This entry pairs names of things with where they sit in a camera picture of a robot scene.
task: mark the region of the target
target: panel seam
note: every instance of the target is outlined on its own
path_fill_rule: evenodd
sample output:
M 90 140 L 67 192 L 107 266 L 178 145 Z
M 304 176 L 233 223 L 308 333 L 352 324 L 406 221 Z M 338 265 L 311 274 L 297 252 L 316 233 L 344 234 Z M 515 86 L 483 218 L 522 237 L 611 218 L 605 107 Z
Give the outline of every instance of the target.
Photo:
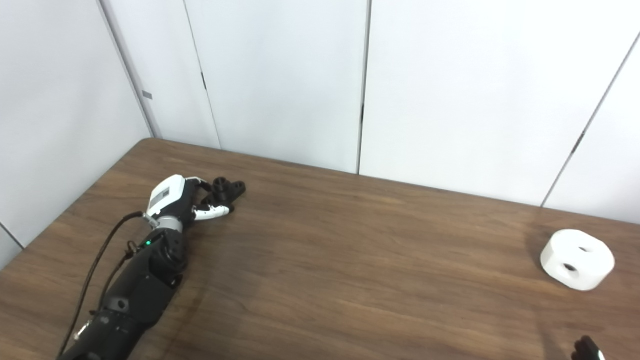
M 23 244 L 21 244 L 21 242 L 19 242 L 18 239 L 15 238 L 15 236 L 11 233 L 11 231 L 9 231 L 9 229 L 7 229 L 2 222 L 0 222 L 0 228 L 2 228 L 2 230 L 4 230 L 7 233 L 7 235 L 9 235 L 11 240 L 13 240 L 13 242 L 15 242 L 16 245 L 20 247 L 20 249 L 24 250 Z
M 618 70 L 616 71 L 615 75 L 613 75 L 613 78 L 611 79 L 611 82 L 609 83 L 609 86 L 607 86 L 607 89 L 605 90 L 604 94 L 602 95 L 602 98 L 600 98 L 600 102 L 598 102 L 598 105 L 596 106 L 595 110 L 593 110 L 593 114 L 591 114 L 591 118 L 589 118 L 589 121 L 587 122 L 586 126 L 584 127 L 584 130 L 582 130 L 582 133 L 578 137 L 578 141 L 575 143 L 571 153 L 569 153 L 569 156 L 567 156 L 567 159 L 564 161 L 564 165 L 560 169 L 560 172 L 556 176 L 556 179 L 554 180 L 553 184 L 551 184 L 551 188 L 549 188 L 549 191 L 547 192 L 547 196 L 545 196 L 545 199 L 542 201 L 542 204 L 540 205 L 541 208 L 544 208 L 545 205 L 547 204 L 547 201 L 549 200 L 549 197 L 551 196 L 551 193 L 556 188 L 556 185 L 558 184 L 558 181 L 560 180 L 560 177 L 564 173 L 564 170 L 566 169 L 567 165 L 569 165 L 569 162 L 573 158 L 573 155 L 575 154 L 576 150 L 580 146 L 580 143 L 582 142 L 582 139 L 584 138 L 584 135 L 587 133 L 587 130 L 589 130 L 589 128 L 591 127 L 591 123 L 593 123 L 593 120 L 598 115 L 598 112 L 600 111 L 600 108 L 602 107 L 602 104 L 607 99 L 607 96 L 609 95 L 609 92 L 611 91 L 611 88 L 613 87 L 613 84 L 615 84 L 616 80 L 618 79 L 618 76 L 620 75 L 620 72 L 622 71 L 622 68 L 625 67 L 625 64 L 627 63 L 627 60 L 631 56 L 631 53 L 633 53 L 633 50 L 636 47 L 636 44 L 638 43 L 638 39 L 640 39 L 640 33 L 638 33 L 636 35 L 636 39 L 633 41 L 633 43 L 631 43 L 631 47 L 627 51 L 627 54 L 625 55 L 624 59 L 622 59 L 622 62 L 620 63 L 620 66 L 618 67 Z
M 371 34 L 371 6 L 373 0 L 367 0 L 367 18 L 364 33 L 364 58 L 362 65 L 362 94 L 360 97 L 360 123 L 358 125 L 358 152 L 356 155 L 356 174 L 360 175 L 360 162 L 362 160 L 362 131 L 364 127 L 364 106 L 367 92 L 367 68 L 369 66 L 369 37 Z
M 211 119 L 213 120 L 213 126 L 216 127 L 216 136 L 218 137 L 218 144 L 220 144 L 220 149 L 224 150 L 225 148 L 222 146 L 222 140 L 220 139 L 220 128 L 216 123 L 216 116 L 213 113 L 213 106 L 211 105 L 211 96 L 209 96 L 209 89 L 207 89 L 207 83 L 204 79 L 204 71 L 202 70 L 202 62 L 200 61 L 200 53 L 198 52 L 198 45 L 196 44 L 196 36 L 193 33 L 193 26 L 191 25 L 191 17 L 189 16 L 189 9 L 187 8 L 186 0 L 182 0 L 182 4 L 184 5 L 184 13 L 187 14 L 187 22 L 189 23 L 189 30 L 191 32 L 191 41 L 193 41 L 193 48 L 196 51 L 196 58 L 198 59 L 198 67 L 200 68 L 200 75 L 202 76 L 202 83 L 204 85 L 204 91 L 207 93 L 207 102 L 209 103 L 209 111 L 211 112 Z

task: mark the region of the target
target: black object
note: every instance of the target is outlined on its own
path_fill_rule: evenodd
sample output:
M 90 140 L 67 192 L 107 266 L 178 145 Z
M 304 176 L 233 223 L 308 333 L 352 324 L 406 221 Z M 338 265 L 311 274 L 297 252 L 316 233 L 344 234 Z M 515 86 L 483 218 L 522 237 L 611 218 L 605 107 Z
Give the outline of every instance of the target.
M 202 204 L 211 206 L 226 206 L 233 212 L 233 202 L 244 194 L 246 186 L 242 181 L 231 183 L 224 177 L 219 177 L 211 185 L 211 193 L 202 200 Z
M 173 217 L 182 222 L 184 227 L 190 224 L 195 216 L 192 215 L 193 206 L 189 208 L 186 204 L 193 201 L 197 186 L 188 181 L 181 199 L 164 208 L 160 215 Z M 207 198 L 211 198 L 211 204 L 226 206 L 230 212 L 233 210 L 232 203 L 246 191 L 243 182 L 230 183 L 223 177 L 214 180 L 211 190 L 206 184 L 200 187 L 210 191 Z M 111 232 L 108 241 L 125 219 Z M 103 245 L 99 256 L 104 252 L 108 241 Z M 101 297 L 93 319 L 85 325 L 78 341 L 67 352 L 59 355 L 58 360 L 125 360 L 145 331 L 160 320 L 180 286 L 182 273 L 188 264 L 186 241 L 179 229 L 158 227 L 133 250 L 130 249 L 118 263 L 116 269 L 131 258 L 127 267 L 104 294 L 104 298 Z M 98 260 L 99 257 L 90 270 L 78 311 Z M 61 353 L 76 320 L 77 314 Z
M 102 258 L 102 255 L 104 254 L 104 251 L 107 249 L 107 246 L 111 242 L 111 239 L 113 239 L 114 235 L 118 232 L 120 227 L 122 225 L 124 225 L 124 223 L 126 223 L 127 221 L 129 221 L 129 220 L 131 220 L 133 218 L 139 218 L 139 217 L 142 217 L 142 212 L 141 211 L 138 211 L 138 212 L 135 212 L 135 213 L 131 213 L 131 214 L 123 217 L 117 223 L 117 225 L 113 227 L 113 230 L 111 230 L 111 233 L 109 233 L 109 236 L 107 236 L 107 238 L 104 240 L 104 243 L 102 244 L 102 247 L 98 251 L 98 254 L 95 257 L 95 260 L 93 261 L 93 264 L 91 265 L 91 268 L 89 269 L 89 272 L 86 275 L 86 279 L 84 280 L 84 285 L 82 287 L 82 290 L 80 291 L 80 299 L 78 299 L 78 303 L 76 305 L 76 310 L 74 311 L 74 317 L 73 317 L 73 320 L 71 321 L 71 326 L 69 327 L 69 330 L 67 331 L 67 333 L 65 335 L 65 339 L 62 342 L 62 346 L 60 347 L 60 351 L 58 352 L 58 357 L 61 356 L 62 353 L 64 353 L 65 348 L 67 347 L 67 343 L 69 342 L 69 338 L 71 337 L 71 334 L 74 331 L 74 327 L 76 326 L 76 323 L 78 321 L 78 316 L 80 315 L 80 309 L 82 308 L 82 304 L 84 302 L 84 296 L 86 295 L 86 291 L 89 288 L 89 283 L 91 282 L 91 278 L 93 277 L 93 273 L 95 271 L 95 268 L 98 266 L 98 263 L 100 262 L 100 259 Z
M 571 359 L 600 360 L 600 349 L 589 336 L 583 336 L 575 342 L 575 352 L 571 355 Z

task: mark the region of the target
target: white wall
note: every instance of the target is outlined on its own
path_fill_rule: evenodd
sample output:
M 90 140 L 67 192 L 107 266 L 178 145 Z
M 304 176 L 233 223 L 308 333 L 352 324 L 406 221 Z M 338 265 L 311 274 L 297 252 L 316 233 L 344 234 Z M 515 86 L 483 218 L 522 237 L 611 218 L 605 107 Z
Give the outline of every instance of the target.
M 0 219 L 29 244 L 149 137 L 96 1 L 0 0 Z
M 20 247 L 11 236 L 0 226 L 0 270 L 2 270 L 17 254 Z
M 102 3 L 156 135 L 219 149 L 184 3 Z M 142 91 L 153 99 L 143 97 Z
M 637 1 L 375 0 L 361 174 L 540 205 Z
M 366 0 L 187 0 L 222 149 L 355 172 Z
M 545 207 L 640 224 L 638 45 Z

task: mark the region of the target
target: black cable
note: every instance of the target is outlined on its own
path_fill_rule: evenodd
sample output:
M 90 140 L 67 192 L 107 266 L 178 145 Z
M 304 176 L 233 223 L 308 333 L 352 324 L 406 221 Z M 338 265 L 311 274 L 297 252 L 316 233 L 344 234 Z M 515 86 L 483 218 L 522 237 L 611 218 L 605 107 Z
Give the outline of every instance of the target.
M 95 268 L 98 266 L 98 263 L 100 262 L 100 259 L 102 258 L 102 255 L 104 254 L 104 251 L 107 249 L 107 246 L 111 242 L 111 239 L 113 239 L 113 236 L 118 232 L 119 228 L 124 223 L 126 223 L 127 221 L 129 221 L 129 220 L 131 220 L 133 218 L 139 218 L 139 217 L 142 217 L 142 216 L 143 216 L 142 211 L 137 211 L 135 213 L 131 213 L 131 214 L 123 217 L 122 220 L 120 220 L 119 223 L 117 223 L 117 225 L 113 228 L 113 230 L 111 230 L 111 233 L 109 234 L 109 236 L 107 236 L 107 238 L 104 240 L 104 244 L 102 244 L 102 247 L 100 248 L 100 251 L 98 251 L 98 254 L 95 257 L 95 260 L 93 261 L 93 265 L 89 269 L 89 273 L 86 275 L 86 279 L 84 280 L 84 285 L 82 287 L 82 290 L 80 291 L 80 299 L 78 300 L 78 304 L 76 306 L 76 311 L 74 313 L 74 319 L 73 319 L 73 321 L 71 321 L 71 326 L 69 327 L 69 330 L 67 331 L 67 335 L 65 336 L 64 341 L 62 341 L 62 346 L 60 347 L 60 351 L 58 352 L 58 356 L 57 357 L 61 357 L 62 354 L 64 354 L 64 352 L 65 352 L 65 349 L 67 347 L 67 343 L 69 342 L 69 338 L 71 337 L 71 334 L 74 331 L 74 327 L 76 327 L 76 322 L 78 321 L 78 316 L 80 315 L 80 310 L 82 309 L 82 304 L 84 302 L 84 296 L 86 295 L 86 291 L 89 288 L 89 283 L 91 282 L 91 278 L 93 277 L 93 272 L 95 271 Z
M 100 294 L 100 299 L 98 299 L 97 311 L 102 310 L 102 303 L 104 302 L 104 297 L 107 295 L 107 290 L 109 289 L 109 285 L 111 284 L 111 281 L 113 280 L 113 277 L 116 275 L 118 270 L 120 268 L 122 268 L 122 265 L 124 265 L 124 262 L 127 261 L 127 260 L 128 260 L 128 258 L 127 258 L 127 255 L 125 254 L 125 256 L 123 256 L 122 259 L 120 259 L 120 261 L 118 262 L 116 267 L 113 269 L 113 271 L 109 275 L 109 278 L 107 279 L 107 282 L 104 284 L 104 287 L 102 288 L 102 293 Z
M 127 241 L 127 251 L 125 252 L 124 256 L 122 256 L 122 259 L 120 259 L 120 261 L 116 264 L 116 267 L 113 269 L 113 271 L 107 278 L 107 282 L 104 283 L 104 287 L 102 288 L 102 293 L 100 294 L 100 299 L 98 300 L 97 311 L 102 310 L 104 297 L 107 295 L 107 290 L 109 290 L 109 285 L 111 284 L 111 281 L 113 281 L 113 278 L 115 277 L 115 275 L 118 273 L 118 270 L 122 268 L 122 265 L 124 265 L 124 263 L 127 260 L 133 258 L 133 255 L 135 255 L 137 252 L 138 252 L 138 247 L 136 246 L 136 244 L 133 241 Z

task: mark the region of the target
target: white plastic casing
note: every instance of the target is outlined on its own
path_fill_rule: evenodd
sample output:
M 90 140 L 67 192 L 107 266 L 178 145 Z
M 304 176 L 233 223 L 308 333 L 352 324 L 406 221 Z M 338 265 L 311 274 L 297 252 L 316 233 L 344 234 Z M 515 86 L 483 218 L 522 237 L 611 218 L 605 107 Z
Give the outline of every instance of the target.
M 180 175 L 173 175 L 160 183 L 151 192 L 147 215 L 153 216 L 182 197 L 186 180 Z

